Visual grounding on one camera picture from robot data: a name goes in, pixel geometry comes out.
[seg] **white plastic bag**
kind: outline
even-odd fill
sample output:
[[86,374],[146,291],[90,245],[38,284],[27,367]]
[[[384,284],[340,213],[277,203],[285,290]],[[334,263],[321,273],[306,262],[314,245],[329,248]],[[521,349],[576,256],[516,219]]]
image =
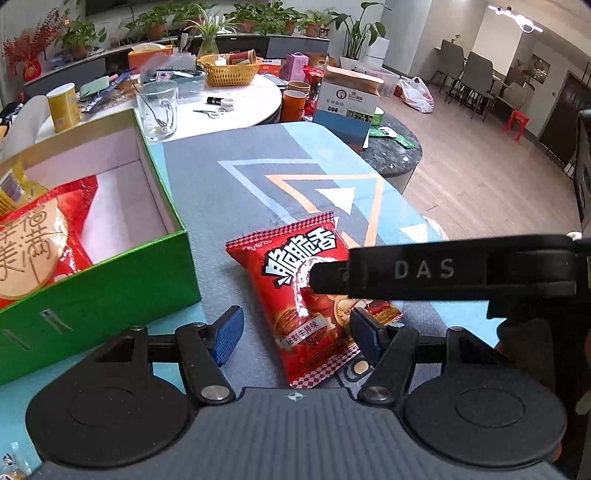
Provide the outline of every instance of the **white plastic bag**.
[[401,78],[398,83],[402,89],[402,99],[405,103],[422,113],[431,113],[435,108],[435,101],[427,85],[419,78],[412,80]]

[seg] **blue gripper pad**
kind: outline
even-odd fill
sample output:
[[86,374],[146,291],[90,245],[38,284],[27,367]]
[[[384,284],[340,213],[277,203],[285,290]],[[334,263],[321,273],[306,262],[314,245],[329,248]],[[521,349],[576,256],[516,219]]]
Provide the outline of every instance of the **blue gripper pad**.
[[244,311],[234,305],[228,308],[211,326],[215,343],[209,349],[219,367],[224,365],[236,348],[244,332]]

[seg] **television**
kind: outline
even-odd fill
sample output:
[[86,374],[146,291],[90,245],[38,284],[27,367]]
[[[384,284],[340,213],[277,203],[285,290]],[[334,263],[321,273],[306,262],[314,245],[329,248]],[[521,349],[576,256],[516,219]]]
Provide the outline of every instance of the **television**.
[[153,4],[154,0],[86,0],[86,16],[100,14],[119,7],[136,7]]

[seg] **red snack bag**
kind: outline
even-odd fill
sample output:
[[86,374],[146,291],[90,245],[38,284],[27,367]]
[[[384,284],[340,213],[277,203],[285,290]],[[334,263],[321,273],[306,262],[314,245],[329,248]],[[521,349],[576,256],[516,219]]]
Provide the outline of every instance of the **red snack bag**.
[[384,324],[400,317],[388,302],[318,295],[308,285],[315,263],[349,258],[332,213],[252,233],[228,242],[226,251],[255,284],[293,388],[317,385],[359,353],[349,337],[355,306],[371,305],[376,315],[388,318]]
[[79,236],[97,188],[60,185],[0,220],[0,308],[92,265]]

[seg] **dark stone table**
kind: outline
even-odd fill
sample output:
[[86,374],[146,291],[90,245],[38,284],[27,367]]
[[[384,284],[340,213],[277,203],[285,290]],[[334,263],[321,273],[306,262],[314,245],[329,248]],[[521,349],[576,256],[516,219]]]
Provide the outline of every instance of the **dark stone table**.
[[423,148],[416,135],[389,113],[384,113],[381,126],[390,127],[414,143],[417,148],[406,149],[390,137],[369,137],[369,147],[363,150],[361,158],[403,193],[414,169],[423,157]]

